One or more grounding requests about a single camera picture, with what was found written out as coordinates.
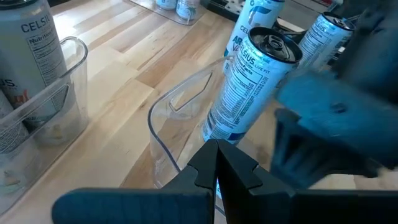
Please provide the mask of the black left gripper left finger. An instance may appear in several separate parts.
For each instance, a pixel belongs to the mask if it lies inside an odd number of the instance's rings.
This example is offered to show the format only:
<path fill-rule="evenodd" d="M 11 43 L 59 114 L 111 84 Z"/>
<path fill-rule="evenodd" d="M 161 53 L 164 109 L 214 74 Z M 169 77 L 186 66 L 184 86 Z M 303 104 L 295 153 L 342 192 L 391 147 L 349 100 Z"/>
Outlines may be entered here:
<path fill-rule="evenodd" d="M 218 143 L 209 140 L 168 184 L 162 187 L 162 223 L 213 223 Z"/>

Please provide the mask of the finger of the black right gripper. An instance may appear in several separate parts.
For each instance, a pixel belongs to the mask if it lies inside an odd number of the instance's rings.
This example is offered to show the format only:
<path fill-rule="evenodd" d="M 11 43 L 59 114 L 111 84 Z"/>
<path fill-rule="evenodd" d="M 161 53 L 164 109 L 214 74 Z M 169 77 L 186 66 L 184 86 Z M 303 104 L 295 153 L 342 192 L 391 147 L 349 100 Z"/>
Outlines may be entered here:
<path fill-rule="evenodd" d="M 334 73 L 294 70 L 275 94 L 271 174 L 307 189 L 332 174 L 378 176 L 397 167 L 397 104 Z"/>

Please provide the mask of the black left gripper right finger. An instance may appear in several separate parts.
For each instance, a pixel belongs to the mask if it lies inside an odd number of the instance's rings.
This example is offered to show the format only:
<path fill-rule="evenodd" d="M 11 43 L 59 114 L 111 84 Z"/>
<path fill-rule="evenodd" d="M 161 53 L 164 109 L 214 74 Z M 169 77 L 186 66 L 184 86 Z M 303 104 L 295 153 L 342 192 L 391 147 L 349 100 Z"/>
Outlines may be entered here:
<path fill-rule="evenodd" d="M 293 188 L 225 140 L 218 141 L 218 182 L 228 223 L 289 223 Z"/>

